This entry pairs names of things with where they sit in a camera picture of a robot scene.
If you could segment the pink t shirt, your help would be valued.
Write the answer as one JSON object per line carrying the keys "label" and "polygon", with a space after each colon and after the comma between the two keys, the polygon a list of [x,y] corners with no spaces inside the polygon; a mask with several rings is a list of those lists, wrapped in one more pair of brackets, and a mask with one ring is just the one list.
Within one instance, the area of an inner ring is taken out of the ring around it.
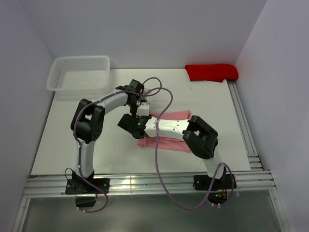
{"label": "pink t shirt", "polygon": [[[185,120],[190,118],[191,118],[191,112],[189,110],[164,113],[161,116],[161,119],[166,120]],[[137,141],[137,146],[141,148],[143,147],[155,148],[155,144],[156,144],[155,138],[142,138]],[[191,152],[188,145],[184,141],[161,136],[158,139],[158,148],[165,150],[182,151],[187,153]]]}

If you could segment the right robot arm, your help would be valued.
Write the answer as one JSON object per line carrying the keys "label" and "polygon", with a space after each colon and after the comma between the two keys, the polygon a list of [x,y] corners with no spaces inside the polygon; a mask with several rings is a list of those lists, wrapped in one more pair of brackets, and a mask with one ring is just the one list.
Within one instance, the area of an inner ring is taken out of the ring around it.
{"label": "right robot arm", "polygon": [[198,116],[190,119],[161,119],[158,116],[125,114],[118,126],[138,139],[140,147],[191,152],[203,160],[213,188],[226,181],[226,168],[216,151],[218,132]]}

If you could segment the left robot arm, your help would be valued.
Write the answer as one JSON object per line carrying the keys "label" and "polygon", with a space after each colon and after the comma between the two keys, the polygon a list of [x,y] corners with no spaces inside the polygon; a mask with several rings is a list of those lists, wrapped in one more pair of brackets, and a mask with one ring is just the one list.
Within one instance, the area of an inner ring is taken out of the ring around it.
{"label": "left robot arm", "polygon": [[103,130],[106,114],[120,106],[129,106],[128,114],[123,115],[118,126],[129,132],[135,139],[146,136],[144,132],[146,120],[150,118],[138,116],[137,109],[142,99],[144,85],[137,80],[131,80],[129,85],[118,86],[112,93],[99,100],[80,100],[73,120],[71,130],[78,145],[78,158],[75,168],[77,188],[83,193],[89,193],[94,187],[93,155],[96,140]]}

